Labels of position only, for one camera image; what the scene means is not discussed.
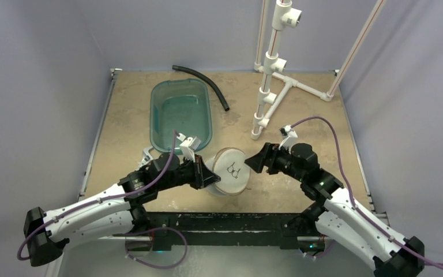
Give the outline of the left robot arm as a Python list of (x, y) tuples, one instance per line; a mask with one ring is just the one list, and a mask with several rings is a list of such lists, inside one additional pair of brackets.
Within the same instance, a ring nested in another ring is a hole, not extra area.
[(183, 185), (199, 190), (220, 180), (200, 155), (179, 159), (162, 154), (89, 198), (55, 210), (30, 209), (17, 259), (38, 267), (61, 257), (66, 246), (82, 239), (155, 232), (158, 227), (150, 220), (145, 203), (157, 199), (163, 190)]

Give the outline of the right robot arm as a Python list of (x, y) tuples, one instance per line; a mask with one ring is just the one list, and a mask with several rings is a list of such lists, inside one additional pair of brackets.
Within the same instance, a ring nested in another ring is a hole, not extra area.
[(358, 256), (374, 276), (418, 276), (425, 253), (417, 237), (406, 238), (366, 210), (340, 180), (321, 168), (312, 146), (297, 143), (291, 149), (265, 143), (245, 160), (254, 172), (282, 173), (300, 183), (312, 205), (285, 223), (289, 229), (330, 237)]

